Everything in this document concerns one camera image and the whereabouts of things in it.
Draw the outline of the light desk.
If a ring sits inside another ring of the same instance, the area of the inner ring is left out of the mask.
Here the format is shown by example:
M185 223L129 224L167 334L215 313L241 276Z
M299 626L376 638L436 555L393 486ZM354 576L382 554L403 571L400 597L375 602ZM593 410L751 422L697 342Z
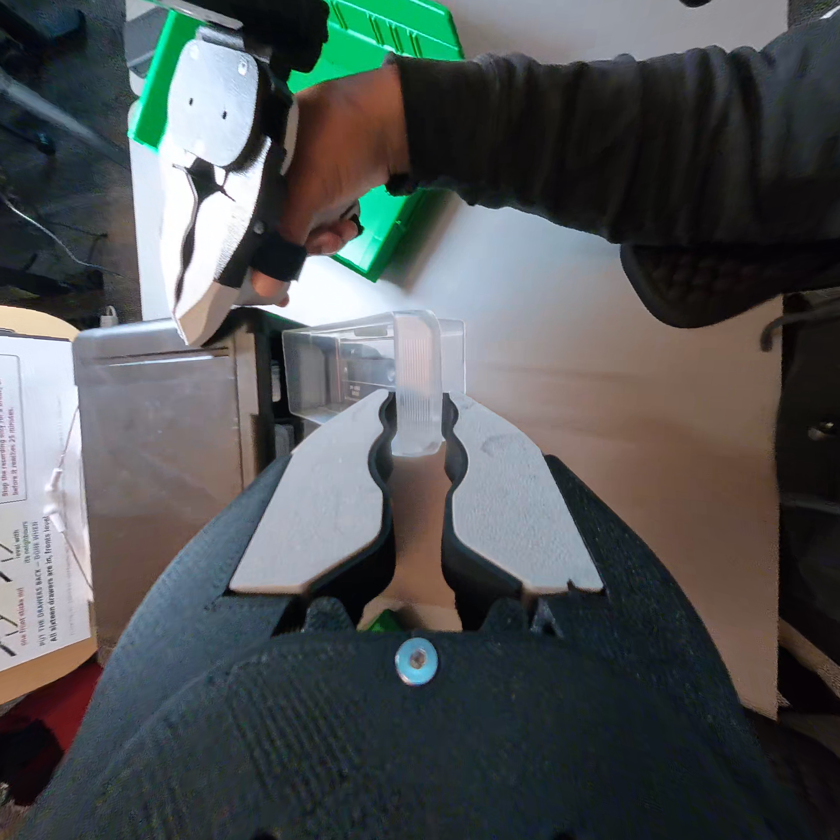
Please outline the light desk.
M781 358L752 314L657 322L617 244L517 209L427 195L373 283L308 260L289 319L430 310L465 322L467 393L559 456L653 548L705 621L747 707L778 708L772 426Z

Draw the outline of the person's right forearm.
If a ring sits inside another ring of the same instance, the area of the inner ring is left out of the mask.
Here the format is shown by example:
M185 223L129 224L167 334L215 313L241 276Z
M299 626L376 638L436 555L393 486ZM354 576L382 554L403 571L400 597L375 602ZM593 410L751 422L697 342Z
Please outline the person's right forearm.
M392 56L409 171L628 245L838 239L838 12L762 49L544 65Z

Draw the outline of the person's right hand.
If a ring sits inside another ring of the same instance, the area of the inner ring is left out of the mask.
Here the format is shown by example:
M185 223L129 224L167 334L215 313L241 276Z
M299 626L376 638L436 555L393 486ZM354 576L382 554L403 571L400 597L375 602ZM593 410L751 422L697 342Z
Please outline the person's right hand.
M276 231L309 256L332 256L359 234L347 210L410 172L398 65L301 90L297 105L297 143Z

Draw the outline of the clear plastic drawer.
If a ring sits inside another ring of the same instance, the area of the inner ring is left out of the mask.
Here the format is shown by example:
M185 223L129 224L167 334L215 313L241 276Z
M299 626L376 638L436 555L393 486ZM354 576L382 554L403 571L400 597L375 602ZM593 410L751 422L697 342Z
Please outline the clear plastic drawer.
M387 311L285 331L290 411L323 425L378 390L395 396L398 457L443 443L443 395L466 390L466 326L429 310Z

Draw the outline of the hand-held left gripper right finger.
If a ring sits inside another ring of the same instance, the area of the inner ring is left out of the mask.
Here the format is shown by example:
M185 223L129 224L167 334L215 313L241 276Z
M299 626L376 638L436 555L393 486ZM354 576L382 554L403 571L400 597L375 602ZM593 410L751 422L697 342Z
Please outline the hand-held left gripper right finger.
M513 423L462 392L444 394L441 564L462 629L498 601L605 591L550 464Z

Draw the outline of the black drawer cabinet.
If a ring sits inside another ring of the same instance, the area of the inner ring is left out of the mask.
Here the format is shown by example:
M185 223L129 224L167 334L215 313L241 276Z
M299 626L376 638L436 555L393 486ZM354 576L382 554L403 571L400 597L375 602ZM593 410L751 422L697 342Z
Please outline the black drawer cabinet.
M281 340L298 327L240 309L198 349L170 319L74 340L100 659L190 539L301 441Z

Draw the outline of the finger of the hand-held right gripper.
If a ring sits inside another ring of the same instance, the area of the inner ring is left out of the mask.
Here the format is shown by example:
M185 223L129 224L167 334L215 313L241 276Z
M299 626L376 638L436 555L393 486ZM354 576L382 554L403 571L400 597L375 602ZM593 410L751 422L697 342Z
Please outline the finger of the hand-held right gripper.
M270 139L259 141L255 155L242 169L215 169L206 161L185 155L190 166L178 166L196 200L187 238L192 241L183 259L175 322L188 346L203 346L222 327L234 308L270 304L270 296L253 285L250 261L267 230L258 210Z
M176 319L183 274L188 263L186 243L193 231L198 197L191 175L180 165L162 163L161 183L161 267L167 302L171 315Z

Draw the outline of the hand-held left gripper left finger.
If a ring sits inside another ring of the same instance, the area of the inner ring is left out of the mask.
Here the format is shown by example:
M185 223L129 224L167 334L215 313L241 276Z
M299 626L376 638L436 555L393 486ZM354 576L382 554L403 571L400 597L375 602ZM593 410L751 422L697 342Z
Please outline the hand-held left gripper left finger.
M338 600L353 624L396 568L387 480L395 394L379 389L311 433L289 457L234 572L236 594Z

